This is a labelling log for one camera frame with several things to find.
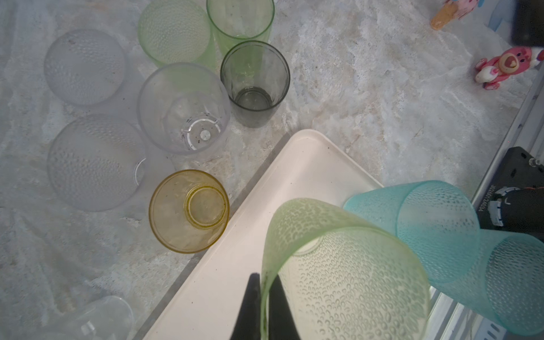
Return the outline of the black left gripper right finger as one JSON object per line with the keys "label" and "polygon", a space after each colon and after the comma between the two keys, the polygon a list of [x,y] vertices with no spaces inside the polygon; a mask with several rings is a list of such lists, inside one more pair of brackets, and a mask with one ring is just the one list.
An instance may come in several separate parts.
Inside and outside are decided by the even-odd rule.
{"label": "black left gripper right finger", "polygon": [[280,276],[269,292],[269,339],[300,340]]}

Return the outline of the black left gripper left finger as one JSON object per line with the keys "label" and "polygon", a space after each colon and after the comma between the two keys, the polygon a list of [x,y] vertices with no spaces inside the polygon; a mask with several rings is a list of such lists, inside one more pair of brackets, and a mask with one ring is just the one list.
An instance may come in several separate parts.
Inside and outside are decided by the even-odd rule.
{"label": "black left gripper left finger", "polygon": [[261,298],[260,274],[252,273],[249,276],[231,340],[260,340]]}

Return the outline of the dimpled yellow-green plastic cup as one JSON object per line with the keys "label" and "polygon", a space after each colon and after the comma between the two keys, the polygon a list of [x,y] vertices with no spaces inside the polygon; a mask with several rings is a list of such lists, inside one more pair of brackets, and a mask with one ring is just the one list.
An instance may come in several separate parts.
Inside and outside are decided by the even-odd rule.
{"label": "dimpled yellow-green plastic cup", "polygon": [[311,198],[273,214],[262,260],[260,332],[271,338],[280,280],[301,339],[421,339],[430,285],[417,255],[395,236]]}

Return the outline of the small clear glass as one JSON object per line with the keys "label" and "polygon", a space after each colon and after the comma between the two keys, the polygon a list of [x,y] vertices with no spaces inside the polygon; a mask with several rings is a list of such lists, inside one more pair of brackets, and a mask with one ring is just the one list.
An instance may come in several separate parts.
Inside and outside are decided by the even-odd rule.
{"label": "small clear glass", "polygon": [[118,296],[106,296],[37,331],[33,339],[127,339],[133,311]]}

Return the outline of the dimpled teal plastic cup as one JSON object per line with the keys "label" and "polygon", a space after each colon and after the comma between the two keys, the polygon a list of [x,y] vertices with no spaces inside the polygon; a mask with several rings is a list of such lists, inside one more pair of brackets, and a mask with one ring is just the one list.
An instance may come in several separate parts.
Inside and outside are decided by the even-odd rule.
{"label": "dimpled teal plastic cup", "polygon": [[484,229],[468,264],[432,286],[521,336],[543,332],[543,242],[524,233]]}

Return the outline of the smooth green plastic cup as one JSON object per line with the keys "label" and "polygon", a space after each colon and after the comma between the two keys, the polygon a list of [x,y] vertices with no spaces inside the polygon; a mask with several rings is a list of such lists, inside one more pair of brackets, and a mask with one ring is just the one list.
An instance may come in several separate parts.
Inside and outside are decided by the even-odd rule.
{"label": "smooth green plastic cup", "polygon": [[245,41],[269,41],[275,16],[272,0],[208,0],[206,10],[222,56]]}

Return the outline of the dimpled light green cup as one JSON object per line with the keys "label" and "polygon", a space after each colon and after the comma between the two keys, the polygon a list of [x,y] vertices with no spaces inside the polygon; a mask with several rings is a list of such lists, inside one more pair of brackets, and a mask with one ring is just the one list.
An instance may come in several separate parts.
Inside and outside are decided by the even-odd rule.
{"label": "dimpled light green cup", "polygon": [[158,67],[178,62],[216,69],[215,41],[203,8],[193,1],[152,1],[140,15],[141,48]]}

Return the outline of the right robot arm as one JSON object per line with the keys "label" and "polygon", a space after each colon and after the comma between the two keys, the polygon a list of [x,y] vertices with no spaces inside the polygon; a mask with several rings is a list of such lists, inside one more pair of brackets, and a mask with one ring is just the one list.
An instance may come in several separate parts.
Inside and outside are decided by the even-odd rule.
{"label": "right robot arm", "polygon": [[538,74],[475,194],[480,226],[543,238],[543,2],[500,1],[493,21],[509,18],[512,48],[479,69],[501,80]]}

